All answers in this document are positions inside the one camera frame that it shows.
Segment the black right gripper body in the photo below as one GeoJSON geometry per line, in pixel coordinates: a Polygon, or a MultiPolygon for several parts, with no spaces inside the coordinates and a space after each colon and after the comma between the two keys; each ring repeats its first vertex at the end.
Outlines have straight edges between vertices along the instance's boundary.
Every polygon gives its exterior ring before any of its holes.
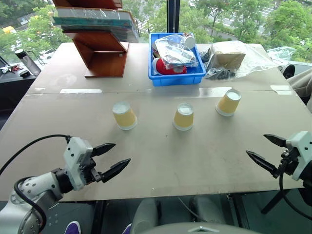
{"type": "Polygon", "coordinates": [[[293,175],[295,169],[298,166],[299,151],[296,148],[286,149],[281,154],[281,162],[278,167],[278,175],[283,173],[293,175]]]}

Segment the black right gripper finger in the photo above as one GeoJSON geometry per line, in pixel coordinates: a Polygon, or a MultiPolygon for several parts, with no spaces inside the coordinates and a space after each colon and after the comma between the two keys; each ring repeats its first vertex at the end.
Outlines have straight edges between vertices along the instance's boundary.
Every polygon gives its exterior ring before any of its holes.
{"type": "Polygon", "coordinates": [[[286,139],[280,136],[276,136],[273,134],[264,134],[263,135],[266,139],[268,139],[271,143],[279,146],[279,147],[283,147],[283,148],[287,148],[287,144],[286,144],[286,139]]]}
{"type": "Polygon", "coordinates": [[[278,169],[271,163],[269,163],[265,158],[259,154],[246,150],[247,155],[251,158],[257,165],[268,171],[274,178],[279,177],[278,169]]]}

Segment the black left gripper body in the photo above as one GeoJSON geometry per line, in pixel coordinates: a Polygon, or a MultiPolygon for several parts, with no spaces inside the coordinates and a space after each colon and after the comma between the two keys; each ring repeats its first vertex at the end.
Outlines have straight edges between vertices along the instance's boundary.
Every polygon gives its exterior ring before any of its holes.
{"type": "Polygon", "coordinates": [[[81,171],[82,171],[83,179],[86,184],[101,181],[101,175],[95,169],[95,166],[96,166],[96,163],[92,158],[86,159],[81,164],[81,171]]]}

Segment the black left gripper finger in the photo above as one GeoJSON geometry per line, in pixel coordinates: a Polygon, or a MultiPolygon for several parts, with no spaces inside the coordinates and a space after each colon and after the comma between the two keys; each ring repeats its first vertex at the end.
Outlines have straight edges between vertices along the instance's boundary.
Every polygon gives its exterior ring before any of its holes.
{"type": "Polygon", "coordinates": [[[110,167],[109,170],[101,174],[101,181],[106,183],[110,179],[117,176],[131,161],[130,158],[122,160],[110,167]]]}
{"type": "Polygon", "coordinates": [[[96,146],[92,150],[92,156],[100,156],[102,154],[105,154],[115,146],[115,143],[104,143],[102,145],[96,146]]]}

